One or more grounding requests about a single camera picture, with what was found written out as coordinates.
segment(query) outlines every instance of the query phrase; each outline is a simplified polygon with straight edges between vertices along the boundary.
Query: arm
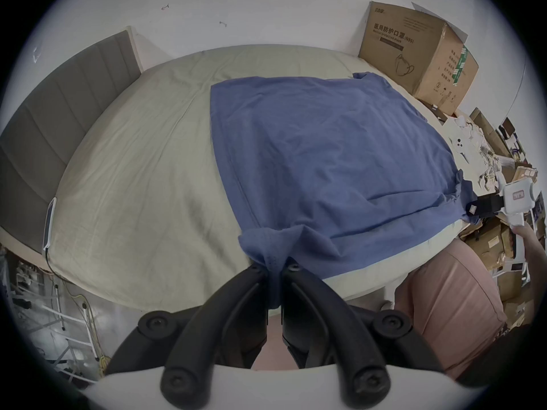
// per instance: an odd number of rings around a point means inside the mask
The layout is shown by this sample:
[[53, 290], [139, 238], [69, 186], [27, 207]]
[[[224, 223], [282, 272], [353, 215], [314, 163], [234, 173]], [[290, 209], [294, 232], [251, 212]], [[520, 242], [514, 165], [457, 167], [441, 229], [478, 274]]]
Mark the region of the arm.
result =
[[547, 288], [547, 255], [528, 223], [524, 223], [524, 226], [513, 226], [512, 231], [524, 239], [524, 255], [534, 293], [534, 312], [537, 313]]

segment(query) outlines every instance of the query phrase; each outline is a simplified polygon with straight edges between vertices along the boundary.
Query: upholstered headboard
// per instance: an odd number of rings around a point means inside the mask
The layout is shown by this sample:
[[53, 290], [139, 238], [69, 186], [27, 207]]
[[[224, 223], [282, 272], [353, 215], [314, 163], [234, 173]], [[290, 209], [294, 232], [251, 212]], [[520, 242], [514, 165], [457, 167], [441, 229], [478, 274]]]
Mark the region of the upholstered headboard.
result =
[[139, 76], [123, 31], [70, 58], [27, 96], [0, 136], [0, 226], [7, 233], [41, 251], [48, 204], [72, 154]]

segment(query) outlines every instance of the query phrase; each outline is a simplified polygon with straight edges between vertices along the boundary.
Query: mattress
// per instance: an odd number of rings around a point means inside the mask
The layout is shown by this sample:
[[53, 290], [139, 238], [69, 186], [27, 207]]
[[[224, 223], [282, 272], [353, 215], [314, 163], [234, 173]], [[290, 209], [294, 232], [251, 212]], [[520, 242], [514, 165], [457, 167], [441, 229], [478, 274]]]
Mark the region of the mattress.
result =
[[[419, 101], [365, 61], [340, 52], [235, 46], [147, 70], [98, 118], [65, 170], [56, 193], [51, 266], [98, 296], [145, 311], [204, 303], [249, 264], [213, 153], [211, 85], [248, 76], [342, 79], [360, 72], [385, 77], [442, 134]], [[454, 158], [483, 194], [463, 157]], [[325, 281], [346, 299], [364, 295], [425, 263], [461, 228], [457, 221], [418, 246]]]

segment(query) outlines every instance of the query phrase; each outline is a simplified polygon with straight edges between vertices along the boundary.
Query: screw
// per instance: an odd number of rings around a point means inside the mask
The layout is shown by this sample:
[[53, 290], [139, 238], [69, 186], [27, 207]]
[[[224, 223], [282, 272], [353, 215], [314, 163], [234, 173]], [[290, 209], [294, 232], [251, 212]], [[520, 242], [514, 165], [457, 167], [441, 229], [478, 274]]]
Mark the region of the screw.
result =
[[171, 386], [175, 388], [179, 388], [184, 384], [184, 379], [180, 377], [179, 375], [175, 375], [171, 378], [170, 383], [171, 383]]
[[397, 316], [391, 315], [383, 318], [382, 324], [388, 326], [389, 328], [393, 328], [394, 330], [398, 330], [403, 326], [403, 321]]
[[147, 322], [147, 326], [151, 330], [158, 329], [158, 328], [165, 328], [167, 326], [167, 321], [164, 318], [155, 317], [155, 318], [151, 318]]
[[353, 390], [359, 395], [378, 393], [387, 385], [387, 375], [383, 369], [373, 367], [358, 373], [353, 380]]
[[169, 393], [176, 393], [177, 395], [191, 395], [196, 391], [196, 380], [194, 376], [182, 369], [176, 369], [172, 372], [166, 383]]

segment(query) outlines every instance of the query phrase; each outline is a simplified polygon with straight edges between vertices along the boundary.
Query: metal rack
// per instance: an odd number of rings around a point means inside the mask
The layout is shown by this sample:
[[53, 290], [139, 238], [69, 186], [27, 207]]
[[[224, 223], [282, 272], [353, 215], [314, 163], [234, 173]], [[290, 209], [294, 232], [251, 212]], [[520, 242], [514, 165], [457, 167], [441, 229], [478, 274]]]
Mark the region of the metal rack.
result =
[[[74, 372], [69, 372], [64, 370], [59, 365], [62, 363], [66, 363], [68, 360], [66, 359], [66, 355], [70, 353], [70, 357], [74, 362], [75, 367], [77, 368], [78, 372], [82, 372], [79, 364], [79, 360], [77, 359], [74, 351], [74, 344], [77, 345], [83, 345], [85, 347], [91, 348], [93, 352], [93, 356], [96, 361], [99, 361], [99, 356], [97, 355], [97, 350], [95, 348], [95, 344], [93, 342], [92, 336], [91, 336], [91, 330], [90, 326], [87, 323], [86, 320], [81, 318], [75, 318], [72, 317], [61, 310], [61, 294], [58, 290], [58, 284], [55, 283], [55, 276], [51, 276], [51, 283], [54, 284], [55, 289], [55, 295], [54, 296], [45, 296], [40, 293], [36, 293], [32, 290], [29, 290], [28, 288], [25, 288], [24, 286], [20, 286], [20, 282], [25, 282], [28, 286], [29, 280], [31, 281], [32, 285], [42, 286], [45, 288], [45, 282], [40, 282], [40, 276], [41, 273], [38, 273], [36, 270], [32, 269], [31, 266], [28, 266], [24, 263], [19, 262], [17, 266], [17, 273], [15, 275], [15, 284], [13, 282], [10, 282], [9, 277], [9, 268], [7, 265], [6, 260], [3, 256], [0, 256], [0, 271], [2, 272], [2, 283], [5, 287], [5, 293], [6, 298], [10, 304], [10, 307], [16, 317], [23, 317], [25, 320], [28, 320], [30, 322], [33, 322], [36, 324], [36, 326], [32, 328], [25, 328], [24, 331], [27, 333], [28, 336], [31, 334], [45, 329], [52, 333], [61, 335], [65, 341], [66, 341], [66, 347], [65, 349], [58, 355], [57, 359], [55, 361], [49, 361], [51, 363], [51, 367], [68, 376], [68, 381], [72, 382], [73, 379], [79, 379], [82, 381], [85, 381], [87, 383], [96, 383], [97, 381], [85, 378], [82, 375], [78, 375]], [[57, 309], [50, 308], [47, 305], [44, 304], [44, 301], [55, 301]], [[56, 317], [55, 320], [49, 321], [47, 323], [41, 323], [40, 321], [36, 320], [35, 318], [32, 318], [29, 314], [26, 313], [27, 309], [27, 303], [30, 303], [32, 307], [36, 307], [37, 309], [40, 309], [42, 311], [48, 311], [49, 313], [53, 314], [54, 317]], [[85, 327], [87, 332], [87, 341], [80, 340], [77, 338], [73, 338], [72, 336], [68, 335], [68, 332], [66, 331], [65, 327], [65, 320], [77, 323], [79, 325], [82, 325]], [[58, 331], [53, 329], [51, 326], [55, 324], [61, 324], [61, 330]]]

